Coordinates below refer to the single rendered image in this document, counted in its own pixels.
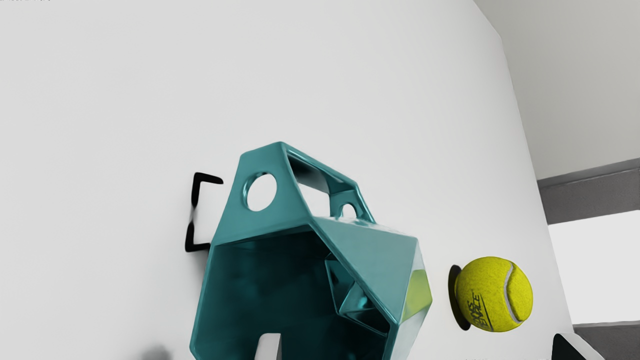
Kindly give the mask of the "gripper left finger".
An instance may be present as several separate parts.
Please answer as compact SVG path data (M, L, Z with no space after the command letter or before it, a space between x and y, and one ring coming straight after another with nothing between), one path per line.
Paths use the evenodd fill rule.
M258 340L254 360L282 360L281 333L263 333Z

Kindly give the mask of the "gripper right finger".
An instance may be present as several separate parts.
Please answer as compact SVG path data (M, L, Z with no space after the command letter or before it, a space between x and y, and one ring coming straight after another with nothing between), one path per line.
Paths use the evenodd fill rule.
M605 358L578 334L556 333L553 337L551 360L605 360Z

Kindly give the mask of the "teal faceted mug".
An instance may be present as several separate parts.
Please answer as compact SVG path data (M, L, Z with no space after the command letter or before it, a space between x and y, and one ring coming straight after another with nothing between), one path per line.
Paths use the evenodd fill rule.
M284 142L240 157L208 249L196 360L255 360L265 334L281 360L409 360L433 301L418 239Z

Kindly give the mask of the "yellow tennis ball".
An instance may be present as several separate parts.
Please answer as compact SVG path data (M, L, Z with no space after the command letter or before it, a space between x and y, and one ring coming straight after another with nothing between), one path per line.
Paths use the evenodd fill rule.
M465 265L455 278L454 294L464 319L493 333L521 326L534 305L526 274L511 260L496 256L477 258Z

